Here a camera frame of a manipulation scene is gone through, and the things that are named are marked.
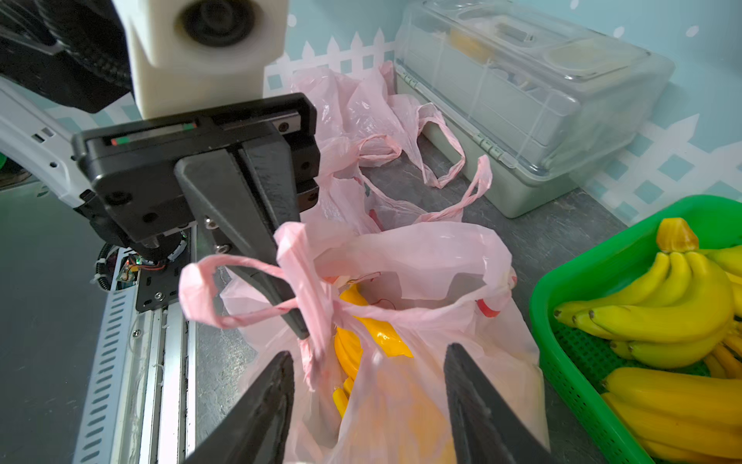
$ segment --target pink plastic bag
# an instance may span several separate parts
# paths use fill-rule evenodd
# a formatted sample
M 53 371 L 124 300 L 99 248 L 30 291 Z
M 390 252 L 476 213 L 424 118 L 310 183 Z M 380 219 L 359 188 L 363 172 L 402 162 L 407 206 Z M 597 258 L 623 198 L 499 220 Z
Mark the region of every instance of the pink plastic bag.
M 393 200 L 362 175 L 360 166 L 381 166 L 404 152 L 421 170 L 425 185 L 440 189 L 464 167 L 464 151 L 441 112 L 432 103 L 420 105 L 410 95 L 395 95 L 393 83 L 391 62 L 361 81 L 326 68 L 295 74 L 292 90 L 303 92 L 317 108 L 315 139 L 321 153 L 315 178 L 320 186 L 318 204 L 302 213 L 303 222 L 330 219 L 365 234 L 421 221 L 460 221 L 463 208 L 490 188 L 492 172 L 486 156 L 479 159 L 476 177 L 461 202 L 438 213 Z M 440 126 L 461 155 L 440 178 L 423 163 L 417 146 L 417 137 L 429 122 Z
M 268 299 L 255 287 L 247 284 L 232 271 L 226 269 L 232 278 L 219 294 L 224 308 L 232 316 L 247 315 L 271 307 Z M 286 328 L 286 322 L 281 318 L 271 317 L 258 323 L 239 327 L 242 337 L 256 351 L 261 352 L 271 341 Z
M 445 350 L 454 342 L 548 447 L 539 351 L 510 296 L 510 253 L 494 231 L 470 223 L 421 222 L 359 235 L 347 224 L 320 220 L 285 223 L 275 239 L 280 268 L 230 255 L 189 264 L 181 273 L 180 303 L 189 319 L 217 327 L 262 324 L 288 307 L 300 308 L 310 337 L 298 342 L 283 328 L 247 373 L 251 382 L 280 350 L 294 357 L 296 397 L 286 462 L 454 462 L 443 376 Z M 216 316 L 211 274 L 220 265 L 284 278 L 296 299 L 276 307 L 263 300 L 253 312 Z M 359 307 L 340 300 L 337 286 L 345 281 L 359 282 L 367 300 L 378 304 Z M 387 358 L 351 316 L 390 322 L 414 359 Z M 345 380 L 332 346 L 335 325 L 357 333 L 364 349 L 342 422 L 332 402 L 332 392 Z

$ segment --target clear plastic storage box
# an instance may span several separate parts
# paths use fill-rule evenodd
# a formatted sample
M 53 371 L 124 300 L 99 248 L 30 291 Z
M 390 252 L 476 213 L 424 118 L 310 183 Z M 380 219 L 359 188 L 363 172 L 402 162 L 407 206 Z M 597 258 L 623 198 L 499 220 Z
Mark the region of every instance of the clear plastic storage box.
M 509 1 L 425 0 L 407 8 L 397 69 L 533 184 L 629 144 L 674 64 Z

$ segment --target storage box lid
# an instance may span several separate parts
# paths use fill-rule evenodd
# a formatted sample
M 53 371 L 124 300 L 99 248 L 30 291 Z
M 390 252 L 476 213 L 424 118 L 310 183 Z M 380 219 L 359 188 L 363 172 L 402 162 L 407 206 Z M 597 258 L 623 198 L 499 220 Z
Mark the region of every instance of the storage box lid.
M 649 56 L 647 50 L 505 0 L 426 0 L 423 8 L 471 34 L 464 40 L 514 55 L 564 79 L 586 81 Z

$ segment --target yellow banana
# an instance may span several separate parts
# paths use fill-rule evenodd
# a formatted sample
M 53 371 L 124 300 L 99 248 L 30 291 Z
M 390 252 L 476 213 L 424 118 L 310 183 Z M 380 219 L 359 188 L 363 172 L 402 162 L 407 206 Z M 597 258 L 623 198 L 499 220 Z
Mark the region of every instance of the yellow banana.
M 736 335 L 728 335 L 724 337 L 724 344 L 732 351 L 737 353 L 737 356 L 742 358 L 742 339 Z
M 612 393 L 601 396 L 636 437 L 709 456 L 742 458 L 739 427 L 681 420 L 636 408 Z
M 732 282 L 732 302 L 735 316 L 742 318 L 742 285 Z
M 357 306 L 368 306 L 368 301 L 366 301 L 366 299 L 358 292 L 358 285 L 355 284 L 351 285 L 348 290 L 342 292 L 340 294 L 340 299 Z M 394 327 L 392 327 L 389 322 L 376 321 L 375 319 L 370 318 L 357 319 L 366 327 L 376 344 L 387 354 L 387 356 L 414 357 L 409 347 L 402 341 L 397 334 L 397 331 L 394 330 Z M 358 337 L 354 333 L 348 332 L 348 334 L 348 336 L 355 337 L 355 339 L 358 340 Z
M 732 318 L 731 284 L 723 270 L 703 255 L 689 252 L 686 258 L 693 279 L 677 304 L 598 307 L 590 310 L 593 322 L 610 333 L 645 342 L 693 342 L 715 333 Z
M 618 340 L 611 341 L 611 349 L 618 355 L 619 358 L 633 359 L 634 356 L 631 351 L 628 350 L 628 342 L 621 342 Z
M 670 253 L 670 275 L 641 306 L 667 306 L 673 304 L 686 294 L 691 283 L 692 272 L 683 253 Z
M 742 277 L 740 277 L 739 275 L 734 275 L 731 272 L 727 272 L 726 277 L 728 277 L 729 281 L 732 282 L 733 284 L 742 285 Z
M 358 339 L 358 336 L 350 330 L 338 327 L 338 335 L 336 337 L 340 339 L 343 349 L 345 349 L 351 362 L 355 365 L 360 365 L 364 350 L 361 348 L 361 340 Z
M 708 256 L 725 271 L 742 276 L 742 245 L 715 249 Z
M 589 333 L 590 335 L 600 337 L 601 339 L 606 340 L 623 340 L 625 341 L 623 337 L 620 337 L 618 335 L 614 335 L 607 330 L 598 327 L 593 323 L 593 321 L 590 319 L 590 310 L 583 310 L 579 313 L 572 316 L 572 323 L 575 327 L 580 329 L 582 332 Z
M 637 440 L 642 448 L 646 450 L 649 456 L 656 457 L 670 463 L 687 463 L 687 464 L 734 464 L 737 460 L 729 460 L 723 457 L 709 456 L 708 454 L 696 453 L 686 449 L 673 448 L 672 446 L 663 445 L 662 443 L 652 442 L 650 440 Z
M 350 377 L 345 379 L 345 382 L 343 382 L 343 391 L 345 392 L 346 396 L 348 396 L 348 398 L 350 398 L 350 392 L 353 391 L 353 384 L 353 379 L 351 379 Z
M 698 249 L 698 237 L 682 218 L 662 219 L 657 229 L 657 246 L 665 253 Z
M 742 380 L 619 367 L 603 385 L 636 408 L 691 422 L 742 425 Z
M 355 377 L 358 375 L 358 363 L 354 363 L 348 356 L 348 353 L 345 351 L 345 347 L 340 340 L 339 334 L 335 335 L 335 355 L 338 357 L 340 367 L 343 368 L 345 374 L 355 380 Z
M 650 296 L 665 281 L 669 267 L 670 257 L 664 253 L 657 253 L 649 271 L 627 287 L 595 300 L 562 303 L 554 310 L 554 318 L 562 324 L 574 327 L 572 316 L 580 311 L 609 304 L 637 304 Z
M 348 409 L 348 397 L 342 388 L 338 388 L 332 392 L 332 401 L 335 403 L 335 407 L 340 413 L 340 418 L 345 417 L 345 411 Z
M 716 359 L 714 355 L 709 354 L 708 356 L 703 358 L 703 363 L 709 369 L 709 374 L 711 374 L 711 377 L 713 377 L 714 379 L 726 378 L 726 372 L 724 371 L 724 368 L 721 367 L 721 364 L 719 364 L 719 360 Z
M 733 354 L 729 352 L 723 345 L 716 345 L 716 348 L 712 351 L 714 357 L 719 361 L 721 367 L 724 368 L 727 379 L 742 379 L 742 363 L 740 363 Z
M 713 335 L 694 342 L 653 343 L 629 342 L 628 350 L 639 362 L 659 369 L 677 369 L 698 362 L 712 352 L 714 347 L 729 333 L 727 324 Z

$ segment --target white picket fence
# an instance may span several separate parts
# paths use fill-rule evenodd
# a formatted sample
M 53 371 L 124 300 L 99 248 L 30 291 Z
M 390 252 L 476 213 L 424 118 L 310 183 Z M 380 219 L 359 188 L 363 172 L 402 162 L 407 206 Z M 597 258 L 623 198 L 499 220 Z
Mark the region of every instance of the white picket fence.
M 265 78 L 263 80 L 263 95 L 265 97 L 273 97 L 275 95 L 289 93 L 292 76 L 294 72 L 300 69 L 327 66 L 333 71 L 340 73 L 343 71 L 341 69 L 341 62 L 347 60 L 351 62 L 351 71 L 348 74 L 360 78 L 364 75 L 364 71 L 366 71 L 364 70 L 364 56 L 373 55 L 372 68 L 376 68 L 384 62 L 385 52 L 394 51 L 394 44 L 395 42 L 384 41 L 384 33 L 381 32 L 381 29 L 376 32 L 371 45 L 364 45 L 361 37 L 356 32 L 353 40 L 350 42 L 349 50 L 341 50 L 335 41 L 335 37 L 330 37 L 329 44 L 327 45 L 327 53 L 324 55 L 315 55 L 314 48 L 312 48 L 309 42 L 305 42 L 301 59 L 292 61 L 284 53 L 281 58 L 266 66 Z M 276 75 L 280 76 L 282 85 L 280 88 L 271 89 L 269 77 Z
M 604 171 L 599 171 L 592 177 L 592 180 L 607 188 L 605 194 L 597 198 L 598 201 L 614 214 L 622 203 L 635 209 L 638 214 L 628 220 L 621 214 L 616 214 L 630 226 L 683 197 L 706 193 L 718 182 L 742 192 L 742 141 L 721 146 L 711 153 L 698 148 L 689 141 L 695 134 L 699 117 L 699 114 L 695 114 L 671 124 L 667 129 L 651 121 L 642 124 L 639 133 L 653 143 L 640 157 L 625 149 L 620 151 L 616 159 L 626 165 L 628 171 L 619 180 L 612 179 Z M 693 165 L 678 181 L 659 170 L 673 155 Z M 635 194 L 645 180 L 663 190 L 661 196 L 651 204 L 644 203 Z M 734 195 L 731 198 L 742 200 Z

